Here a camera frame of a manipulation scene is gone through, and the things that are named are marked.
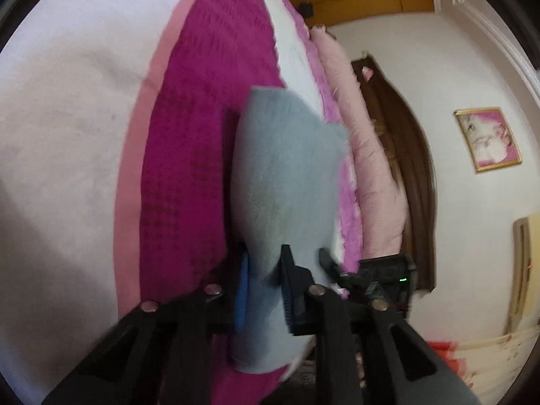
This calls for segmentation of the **pink rolled quilt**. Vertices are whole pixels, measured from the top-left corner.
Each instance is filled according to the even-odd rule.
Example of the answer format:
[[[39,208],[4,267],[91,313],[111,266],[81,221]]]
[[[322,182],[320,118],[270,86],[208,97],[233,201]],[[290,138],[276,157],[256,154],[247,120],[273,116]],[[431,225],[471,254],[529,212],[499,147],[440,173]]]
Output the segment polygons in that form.
[[[310,37],[350,134],[362,224],[361,256],[373,259],[397,254],[405,229],[406,199],[391,173],[359,81],[344,49],[324,27],[312,27]]]

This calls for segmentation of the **floral purple bedspread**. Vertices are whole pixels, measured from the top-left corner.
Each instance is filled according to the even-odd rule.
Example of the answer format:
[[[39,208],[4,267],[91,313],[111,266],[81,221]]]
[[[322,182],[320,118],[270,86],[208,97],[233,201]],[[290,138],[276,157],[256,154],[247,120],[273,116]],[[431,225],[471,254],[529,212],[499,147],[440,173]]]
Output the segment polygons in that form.
[[[140,303],[167,303],[246,253],[231,176],[254,87],[340,125],[288,0],[38,0],[1,51],[1,375],[46,404]],[[347,139],[331,246],[352,268],[359,218]],[[291,364],[238,371],[212,340],[210,401],[261,404]]]

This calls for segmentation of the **framed wall picture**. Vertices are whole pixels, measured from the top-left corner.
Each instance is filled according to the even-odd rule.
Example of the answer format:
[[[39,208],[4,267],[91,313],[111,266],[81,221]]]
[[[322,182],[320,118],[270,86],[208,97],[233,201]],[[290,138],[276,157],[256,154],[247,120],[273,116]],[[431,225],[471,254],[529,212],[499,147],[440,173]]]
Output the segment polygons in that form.
[[[454,112],[476,173],[523,163],[504,113],[499,107],[461,109]]]

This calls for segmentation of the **small black bag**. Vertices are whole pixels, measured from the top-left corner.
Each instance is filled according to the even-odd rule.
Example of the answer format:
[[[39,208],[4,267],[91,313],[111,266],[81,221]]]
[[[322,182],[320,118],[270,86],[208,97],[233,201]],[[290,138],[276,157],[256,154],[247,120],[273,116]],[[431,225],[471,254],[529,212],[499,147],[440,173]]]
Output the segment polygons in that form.
[[[297,12],[304,19],[310,19],[314,16],[313,4],[310,2],[301,2],[297,6]]]

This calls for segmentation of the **grey pants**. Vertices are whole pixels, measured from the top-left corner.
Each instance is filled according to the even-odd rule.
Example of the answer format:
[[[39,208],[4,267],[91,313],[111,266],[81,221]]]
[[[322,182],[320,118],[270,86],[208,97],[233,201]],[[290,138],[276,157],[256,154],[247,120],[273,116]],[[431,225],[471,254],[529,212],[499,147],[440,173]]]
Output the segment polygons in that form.
[[[291,90],[254,87],[237,126],[231,176],[234,228],[248,256],[243,328],[231,344],[235,368],[265,374],[291,364],[307,337],[290,333],[278,262],[287,244],[295,264],[326,277],[318,252],[332,244],[347,133]]]

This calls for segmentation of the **dark wooden headboard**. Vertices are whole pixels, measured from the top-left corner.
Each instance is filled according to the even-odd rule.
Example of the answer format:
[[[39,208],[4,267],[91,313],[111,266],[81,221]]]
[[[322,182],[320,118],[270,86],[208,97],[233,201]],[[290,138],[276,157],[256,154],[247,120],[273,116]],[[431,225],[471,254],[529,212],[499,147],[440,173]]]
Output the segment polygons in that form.
[[[354,60],[351,67],[398,190],[406,198],[402,251],[414,260],[416,287],[430,293],[437,284],[437,181],[426,134],[373,55]]]

